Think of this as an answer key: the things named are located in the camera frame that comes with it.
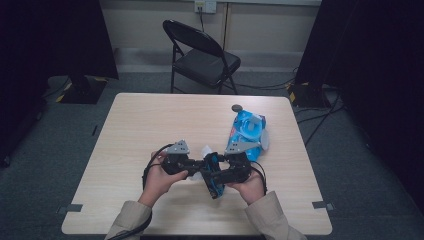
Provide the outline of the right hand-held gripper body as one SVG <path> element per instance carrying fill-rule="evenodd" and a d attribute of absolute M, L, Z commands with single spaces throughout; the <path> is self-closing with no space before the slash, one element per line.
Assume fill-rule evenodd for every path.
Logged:
<path fill-rule="evenodd" d="M 224 158 L 230 166 L 224 171 L 224 183 L 243 183 L 250 177 L 251 163 L 246 151 L 259 146 L 257 142 L 232 142 L 227 146 Z"/>

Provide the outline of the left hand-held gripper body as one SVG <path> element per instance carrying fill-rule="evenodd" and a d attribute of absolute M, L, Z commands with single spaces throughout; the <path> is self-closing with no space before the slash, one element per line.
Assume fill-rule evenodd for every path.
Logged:
<path fill-rule="evenodd" d="M 163 170 L 174 175 L 182 171 L 187 171 L 189 175 L 197 172 L 196 162 L 188 158 L 190 150 L 184 140 L 180 140 L 166 149 L 166 157 L 162 161 Z"/>

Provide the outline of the blue and black toy car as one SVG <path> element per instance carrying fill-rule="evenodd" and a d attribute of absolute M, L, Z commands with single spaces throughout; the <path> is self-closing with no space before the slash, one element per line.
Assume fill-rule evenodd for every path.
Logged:
<path fill-rule="evenodd" d="M 221 197 L 225 189 L 225 186 L 217 180 L 218 173 L 221 171 L 219 157 L 220 155 L 217 152 L 208 153 L 204 157 L 204 166 L 200 170 L 206 187 L 213 199 Z"/>

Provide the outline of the blue wet wipes pack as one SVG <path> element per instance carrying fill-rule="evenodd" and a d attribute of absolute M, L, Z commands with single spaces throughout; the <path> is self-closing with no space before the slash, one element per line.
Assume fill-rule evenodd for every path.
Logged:
<path fill-rule="evenodd" d="M 251 115 L 255 114 L 246 110 L 238 112 L 229 135 L 227 146 L 232 142 L 257 142 L 260 144 L 259 147 L 247 150 L 247 157 L 250 161 L 257 161 L 263 150 L 269 148 L 269 134 L 266 130 L 266 119 L 262 117 L 262 127 L 255 128 L 253 131 L 248 129 L 248 120 Z"/>

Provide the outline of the person's right hand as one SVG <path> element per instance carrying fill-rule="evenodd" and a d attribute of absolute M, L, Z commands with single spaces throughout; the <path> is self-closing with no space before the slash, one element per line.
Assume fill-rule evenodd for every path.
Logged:
<path fill-rule="evenodd" d="M 263 180 L 255 171 L 251 172 L 250 177 L 245 182 L 228 183 L 227 186 L 237 190 L 248 205 L 265 196 Z"/>

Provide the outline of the person's left hand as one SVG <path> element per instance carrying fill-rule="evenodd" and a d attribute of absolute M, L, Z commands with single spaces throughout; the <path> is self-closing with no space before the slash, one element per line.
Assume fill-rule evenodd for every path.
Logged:
<path fill-rule="evenodd" d="M 171 186 L 187 177 L 188 172 L 182 171 L 177 174 L 167 174 L 161 163 L 167 154 L 165 152 L 153 152 L 153 166 L 149 169 L 145 187 L 138 202 L 152 208 L 159 198 L 167 193 Z"/>

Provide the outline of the grey tape strip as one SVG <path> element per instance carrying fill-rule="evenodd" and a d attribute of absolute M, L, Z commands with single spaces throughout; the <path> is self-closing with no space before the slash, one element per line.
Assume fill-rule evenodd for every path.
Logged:
<path fill-rule="evenodd" d="M 325 201 L 315 201 L 315 202 L 312 202 L 312 205 L 313 205 L 314 209 L 324 208 L 327 211 L 332 211 L 332 210 L 335 209 L 335 207 L 332 203 L 327 203 Z"/>
<path fill-rule="evenodd" d="M 56 213 L 57 214 L 67 214 L 68 212 L 80 212 L 82 210 L 83 204 L 68 204 L 66 206 L 60 206 Z"/>

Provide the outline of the black stand base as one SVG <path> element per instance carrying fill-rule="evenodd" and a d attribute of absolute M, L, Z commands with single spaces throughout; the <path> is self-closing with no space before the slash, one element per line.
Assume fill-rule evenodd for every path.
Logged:
<path fill-rule="evenodd" d="M 70 84 L 57 98 L 59 103 L 96 104 L 107 85 L 103 78 L 75 75 L 70 77 Z"/>
<path fill-rule="evenodd" d="M 289 100 L 295 107 L 329 108 L 330 103 L 322 88 L 315 88 L 309 83 L 294 84 L 286 87 Z"/>

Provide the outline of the black folding chair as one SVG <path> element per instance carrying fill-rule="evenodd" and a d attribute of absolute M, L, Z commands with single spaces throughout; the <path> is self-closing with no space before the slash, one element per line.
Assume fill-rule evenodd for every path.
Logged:
<path fill-rule="evenodd" d="M 163 29 L 173 43 L 170 92 L 181 91 L 175 86 L 178 73 L 201 85 L 222 92 L 227 87 L 238 93 L 233 74 L 241 59 L 222 47 L 207 33 L 175 20 L 165 20 Z"/>

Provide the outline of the black curtain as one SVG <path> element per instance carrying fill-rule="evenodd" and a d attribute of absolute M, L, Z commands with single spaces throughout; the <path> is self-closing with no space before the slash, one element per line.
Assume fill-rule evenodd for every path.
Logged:
<path fill-rule="evenodd" d="M 424 0 L 321 0 L 296 81 L 340 88 L 424 214 Z"/>
<path fill-rule="evenodd" d="M 100 0 L 0 0 L 0 167 L 63 75 L 118 77 Z"/>

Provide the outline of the white wall socket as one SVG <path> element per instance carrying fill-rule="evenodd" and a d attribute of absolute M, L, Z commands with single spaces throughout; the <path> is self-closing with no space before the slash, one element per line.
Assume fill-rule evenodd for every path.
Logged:
<path fill-rule="evenodd" d="M 194 11 L 196 13 L 215 14 L 217 2 L 213 0 L 196 0 L 194 2 Z"/>

